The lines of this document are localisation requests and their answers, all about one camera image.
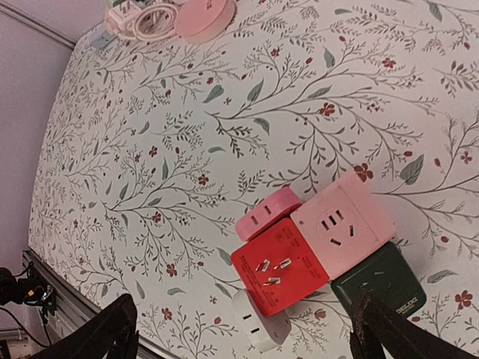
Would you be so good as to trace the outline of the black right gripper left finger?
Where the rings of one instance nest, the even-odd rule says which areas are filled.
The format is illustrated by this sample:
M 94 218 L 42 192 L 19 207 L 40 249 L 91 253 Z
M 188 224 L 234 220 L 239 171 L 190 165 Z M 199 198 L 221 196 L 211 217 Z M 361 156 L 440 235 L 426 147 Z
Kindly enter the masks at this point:
M 130 294 L 123 294 L 80 329 L 32 359 L 136 358 L 138 311 Z

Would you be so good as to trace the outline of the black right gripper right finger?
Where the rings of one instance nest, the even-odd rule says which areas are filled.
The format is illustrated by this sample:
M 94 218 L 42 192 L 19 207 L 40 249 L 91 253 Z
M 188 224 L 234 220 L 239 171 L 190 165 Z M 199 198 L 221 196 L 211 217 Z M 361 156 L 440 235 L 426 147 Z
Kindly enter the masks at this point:
M 359 294 L 351 306 L 354 358 L 473 358 L 474 355 L 419 328 L 369 292 Z

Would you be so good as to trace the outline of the dark green cube socket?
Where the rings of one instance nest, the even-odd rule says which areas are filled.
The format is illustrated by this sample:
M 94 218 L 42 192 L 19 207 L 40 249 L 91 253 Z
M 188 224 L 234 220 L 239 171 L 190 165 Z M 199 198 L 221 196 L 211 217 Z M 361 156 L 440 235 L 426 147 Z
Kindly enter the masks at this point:
M 419 311 L 427 301 L 417 277 L 392 242 L 333 280 L 331 288 L 348 313 L 361 292 L 372 293 L 404 317 Z

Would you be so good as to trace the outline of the light pink cube socket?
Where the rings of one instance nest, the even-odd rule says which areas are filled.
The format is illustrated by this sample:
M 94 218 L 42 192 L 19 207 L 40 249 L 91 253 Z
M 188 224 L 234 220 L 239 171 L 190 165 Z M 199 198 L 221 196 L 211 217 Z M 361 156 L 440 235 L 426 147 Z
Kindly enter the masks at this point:
M 334 280 L 397 233 L 392 217 L 354 172 L 344 174 L 290 215 Z

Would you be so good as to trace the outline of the white plug adapter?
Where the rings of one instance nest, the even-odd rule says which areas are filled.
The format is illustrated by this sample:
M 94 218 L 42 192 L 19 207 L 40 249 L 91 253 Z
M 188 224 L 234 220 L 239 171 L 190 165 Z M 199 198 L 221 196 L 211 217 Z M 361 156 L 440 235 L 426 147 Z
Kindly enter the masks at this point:
M 245 289 L 233 296 L 232 306 L 246 336 L 260 353 L 281 346 L 291 332 L 292 325 L 284 310 L 264 316 Z

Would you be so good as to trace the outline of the red cube socket adapter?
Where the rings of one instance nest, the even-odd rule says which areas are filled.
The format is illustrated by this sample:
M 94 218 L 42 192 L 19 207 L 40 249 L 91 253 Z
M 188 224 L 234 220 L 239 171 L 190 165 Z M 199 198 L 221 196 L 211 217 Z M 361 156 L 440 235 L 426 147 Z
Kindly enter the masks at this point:
M 323 265 L 291 218 L 283 218 L 233 252 L 231 261 L 266 317 L 286 310 L 329 282 Z

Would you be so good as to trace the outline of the pink plug adapter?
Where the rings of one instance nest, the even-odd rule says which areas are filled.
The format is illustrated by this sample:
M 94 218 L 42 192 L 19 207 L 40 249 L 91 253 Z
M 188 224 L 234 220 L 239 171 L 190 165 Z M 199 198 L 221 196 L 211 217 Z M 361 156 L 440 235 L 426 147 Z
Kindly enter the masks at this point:
M 249 242 L 302 204 L 289 187 L 277 190 L 237 221 L 236 233 L 242 241 Z

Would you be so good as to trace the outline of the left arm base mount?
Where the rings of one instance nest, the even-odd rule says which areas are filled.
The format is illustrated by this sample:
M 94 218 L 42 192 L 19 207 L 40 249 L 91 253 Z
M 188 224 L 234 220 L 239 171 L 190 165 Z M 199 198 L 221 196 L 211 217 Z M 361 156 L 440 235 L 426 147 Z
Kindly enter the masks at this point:
M 48 344 L 42 344 L 30 334 L 18 318 L 4 307 L 9 303 L 35 307 L 39 310 Z M 40 275 L 33 261 L 30 261 L 19 274 L 12 274 L 9 269 L 1 267 L 1 311 L 6 312 L 27 336 L 41 348 L 45 349 L 52 345 L 52 338 L 47 325 L 49 317 L 53 316 L 56 311 L 56 292 L 55 288 Z

